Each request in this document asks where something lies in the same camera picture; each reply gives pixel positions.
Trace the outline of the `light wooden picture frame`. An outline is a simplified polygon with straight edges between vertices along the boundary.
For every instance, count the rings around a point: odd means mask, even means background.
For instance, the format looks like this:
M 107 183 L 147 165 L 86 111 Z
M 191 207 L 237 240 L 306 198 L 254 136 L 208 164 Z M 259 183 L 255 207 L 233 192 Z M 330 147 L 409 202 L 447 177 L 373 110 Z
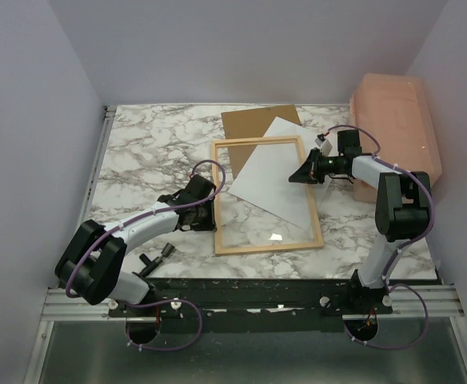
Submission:
M 230 148 L 236 146 L 262 146 L 262 145 L 277 145 L 277 144 L 294 144 L 297 151 L 297 158 L 301 163 L 305 161 L 305 147 L 302 139 L 298 135 L 278 136 L 268 138 L 239 138 L 239 139 L 222 139 L 213 140 L 211 142 L 211 158 L 214 161 L 218 160 L 218 149 Z M 321 226 L 317 212 L 317 204 L 310 186 L 305 188 L 306 199 L 309 208 L 309 215 L 313 230 L 312 242 L 299 242 L 293 244 L 277 244 L 268 246 L 246 246 L 225 248 L 222 245 L 222 220 L 221 220 L 221 196 L 216 195 L 214 199 L 214 219 L 217 224 L 217 230 L 214 234 L 214 251 L 217 256 L 228 256 L 234 254 L 260 254 L 270 252 L 282 252 L 291 250 L 309 250 L 318 249 L 324 246 L 323 237 L 321 234 Z

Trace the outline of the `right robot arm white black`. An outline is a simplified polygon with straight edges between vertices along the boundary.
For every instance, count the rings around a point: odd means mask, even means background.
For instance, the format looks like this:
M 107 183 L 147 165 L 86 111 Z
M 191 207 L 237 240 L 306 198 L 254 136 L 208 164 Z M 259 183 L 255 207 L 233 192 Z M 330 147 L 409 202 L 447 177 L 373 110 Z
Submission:
M 411 172 L 382 160 L 380 143 L 362 128 L 342 124 L 328 131 L 336 129 L 337 155 L 325 153 L 329 135 L 319 134 L 317 146 L 289 181 L 322 184 L 327 178 L 360 180 L 377 191 L 374 218 L 379 236 L 356 271 L 360 286 L 345 294 L 347 307 L 361 314 L 374 304 L 370 289 L 386 287 L 401 253 L 432 230 L 435 208 L 426 172 Z

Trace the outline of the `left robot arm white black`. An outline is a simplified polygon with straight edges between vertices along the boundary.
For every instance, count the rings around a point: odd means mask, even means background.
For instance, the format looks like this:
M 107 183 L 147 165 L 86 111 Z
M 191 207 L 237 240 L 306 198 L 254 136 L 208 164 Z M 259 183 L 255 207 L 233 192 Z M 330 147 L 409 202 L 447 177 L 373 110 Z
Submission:
M 55 266 L 56 277 L 90 305 L 110 298 L 127 302 L 138 316 L 149 314 L 155 297 L 142 277 L 122 271 L 125 256 L 176 230 L 215 231 L 215 190 L 210 180 L 195 174 L 185 188 L 160 196 L 140 214 L 106 225 L 83 222 Z

